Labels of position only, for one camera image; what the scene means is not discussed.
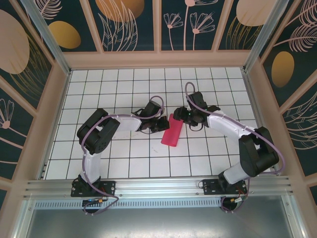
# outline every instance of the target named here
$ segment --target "floor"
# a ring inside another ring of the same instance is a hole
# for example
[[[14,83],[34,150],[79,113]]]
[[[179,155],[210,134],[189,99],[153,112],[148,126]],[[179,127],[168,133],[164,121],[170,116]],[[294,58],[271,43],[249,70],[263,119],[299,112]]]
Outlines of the floor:
[[[76,70],[72,72],[44,179],[74,179],[81,171],[82,150],[77,129],[96,108],[129,114],[160,95],[168,116],[186,106],[184,86],[193,82],[208,105],[256,127],[239,68],[144,68]],[[116,133],[102,153],[101,176],[149,178],[218,175],[239,161],[236,142],[204,128],[194,132],[183,124],[176,147],[161,144],[164,132]]]

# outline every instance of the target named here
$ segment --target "black mounting bracket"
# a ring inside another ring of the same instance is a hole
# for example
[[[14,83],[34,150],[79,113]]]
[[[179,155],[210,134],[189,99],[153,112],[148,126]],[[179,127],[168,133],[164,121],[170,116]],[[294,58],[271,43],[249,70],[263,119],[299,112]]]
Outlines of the black mounting bracket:
[[[115,181],[101,181],[99,178],[93,183],[93,186],[105,193],[114,195],[115,193]],[[92,189],[81,176],[78,176],[78,181],[72,182],[71,197],[103,197],[102,194]]]
[[[222,189],[218,179],[204,179],[200,182],[199,188],[204,190],[204,195],[233,195],[239,194],[239,190],[247,193],[246,183],[242,180],[228,186],[226,190]]]

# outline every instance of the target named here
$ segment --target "black grid line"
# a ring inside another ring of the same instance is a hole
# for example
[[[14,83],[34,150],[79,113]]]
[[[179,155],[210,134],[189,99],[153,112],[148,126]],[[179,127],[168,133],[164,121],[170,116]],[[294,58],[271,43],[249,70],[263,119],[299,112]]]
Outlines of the black grid line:
[[[166,73],[164,69],[164,81],[165,81],[165,98],[166,98],[166,107],[167,107],[167,91],[166,91]],[[171,169],[170,169],[170,151],[168,146],[168,162],[169,162],[169,176],[172,177]]]
[[[84,92],[85,92],[87,77],[88,77],[88,71],[87,71],[86,80],[85,80]],[[82,105],[82,103],[83,103],[83,99],[84,99],[84,96],[82,96],[82,98],[81,98],[80,108],[81,108],[81,105]],[[80,110],[79,110],[79,113],[78,113],[77,124],[78,124],[78,121],[79,121],[79,115],[80,115]],[[67,179],[67,175],[68,175],[68,170],[69,170],[71,155],[72,155],[72,153],[73,153],[73,148],[74,148],[74,143],[75,143],[75,136],[76,136],[76,131],[75,131],[75,135],[74,135],[74,141],[73,141],[73,144],[72,144],[71,150],[70,150],[69,162],[68,162],[68,167],[67,167],[67,172],[66,172],[66,178],[65,178],[65,179]]]
[[[182,96],[184,95],[184,91],[185,91],[185,88],[183,88],[183,83],[182,83],[182,80],[180,80],[180,86],[182,87]],[[190,169],[190,176],[192,175],[192,166],[191,166],[191,163],[190,163],[190,151],[189,151],[189,142],[188,142],[188,133],[187,133],[187,126],[185,127],[186,129],[186,137],[187,137],[187,148],[188,148],[188,159],[189,159],[189,169]]]
[[[118,83],[117,83],[117,86],[116,86],[116,89],[115,89],[115,93],[117,93],[117,90],[118,90]],[[110,171],[111,147],[112,147],[112,142],[110,144],[110,151],[109,151],[109,164],[108,164],[108,175],[107,175],[108,178],[109,178],[109,171]]]
[[[209,153],[209,146],[208,146],[208,141],[207,141],[207,133],[206,133],[206,128],[204,127],[204,131],[205,131],[205,137],[206,137],[206,144],[207,144],[207,151],[208,151],[208,160],[209,160],[209,165],[210,165],[210,173],[212,175],[212,169],[211,169],[211,162],[210,162],[210,153]]]

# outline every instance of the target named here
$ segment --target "purple cable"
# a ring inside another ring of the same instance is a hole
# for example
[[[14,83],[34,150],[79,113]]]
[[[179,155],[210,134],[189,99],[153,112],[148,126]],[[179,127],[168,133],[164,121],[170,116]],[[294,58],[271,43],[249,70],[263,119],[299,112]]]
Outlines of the purple cable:
[[[208,114],[210,114],[210,115],[212,115],[212,116],[219,117],[219,118],[226,119],[226,120],[229,120],[229,121],[233,122],[234,124],[238,125],[239,127],[243,128],[244,130],[246,130],[246,131],[252,133],[252,134],[255,135],[256,137],[258,137],[258,138],[260,138],[261,140],[263,140],[265,143],[267,143],[267,144],[280,156],[280,158],[281,158],[281,160],[282,160],[282,167],[281,167],[278,171],[262,172],[262,174],[278,174],[278,173],[282,172],[282,171],[285,169],[285,159],[284,159],[284,156],[282,155],[282,153],[281,153],[269,140],[267,140],[266,138],[264,138],[264,137],[261,136],[260,134],[256,133],[255,131],[253,131],[253,130],[247,128],[245,125],[241,124],[240,122],[238,122],[238,121],[236,121],[236,120],[234,120],[234,119],[232,119],[232,118],[230,118],[230,117],[227,117],[226,115],[222,115],[222,114],[219,114],[219,113],[208,112],[208,111],[206,111],[206,110],[204,110],[204,109],[198,107],[198,106],[190,99],[190,97],[188,97],[187,87],[188,87],[189,84],[193,86],[193,89],[194,89],[194,92],[195,92],[195,85],[194,85],[192,82],[187,82],[186,85],[185,85],[186,98],[187,98],[187,100],[188,100],[196,109],[198,109],[198,110],[200,110],[200,111],[202,111],[202,112],[204,112],[204,113],[208,113]],[[248,178],[248,190],[247,190],[246,196],[249,195],[249,188],[250,188],[250,177]],[[224,201],[225,198],[226,198],[226,197],[223,197],[223,198],[221,199],[221,202],[220,202],[222,211],[224,211],[224,212],[228,212],[228,211],[229,211],[229,212],[232,212],[232,213],[233,213],[233,211],[230,211],[229,209],[227,209],[227,208],[225,208],[225,207],[223,206],[223,201]],[[243,206],[243,204],[244,204],[244,201],[243,201],[242,204],[236,209],[236,211],[240,210],[241,207]]]
[[[118,115],[114,114],[114,115],[108,115],[108,116],[106,116],[106,117],[104,117],[104,118],[101,118],[96,124],[94,124],[93,127],[91,127],[90,130],[87,132],[87,134],[84,136],[83,141],[81,142],[81,149],[82,149],[83,152],[84,152],[83,161],[82,161],[82,169],[83,169],[83,174],[84,174],[84,176],[85,176],[85,179],[86,179],[87,183],[89,184],[89,186],[90,186],[91,188],[93,188],[95,191],[97,191],[98,193],[100,193],[100,194],[102,194],[102,195],[104,195],[104,196],[107,196],[107,197],[113,197],[113,198],[115,198],[115,201],[113,201],[113,202],[110,203],[107,207],[105,207],[105,208],[103,208],[103,209],[100,209],[100,210],[98,210],[98,211],[95,212],[95,213],[88,213],[88,212],[86,211],[86,207],[87,207],[89,204],[86,204],[86,206],[84,207],[84,212],[86,213],[86,215],[89,214],[89,215],[93,216],[93,215],[100,214],[100,213],[104,212],[105,210],[107,210],[110,206],[112,206],[114,203],[116,203],[116,202],[119,200],[119,198],[118,198],[117,196],[114,196],[114,195],[112,195],[112,194],[108,194],[108,193],[105,193],[105,192],[99,190],[98,188],[96,188],[96,187],[89,181],[89,178],[88,178],[88,176],[87,176],[87,174],[86,174],[86,169],[85,169],[85,161],[86,161],[86,156],[87,156],[87,150],[86,150],[85,147],[84,147],[85,142],[86,142],[88,136],[90,135],[90,133],[91,133],[101,122],[103,122],[104,120],[106,120],[106,119],[108,119],[108,118],[112,118],[112,117],[114,117],[114,118],[117,118],[117,117],[132,117],[132,118],[137,118],[137,119],[151,119],[151,118],[156,117],[157,115],[160,115],[161,112],[164,110],[164,101],[163,101],[163,98],[160,97],[160,96],[153,96],[153,97],[150,98],[150,100],[152,100],[153,98],[159,98],[159,99],[162,101],[161,107],[160,107],[159,111],[158,111],[155,115],[150,116],[150,117],[145,117],[145,118],[139,117],[139,116],[136,116],[136,115],[128,115],[128,114],[118,114]]]

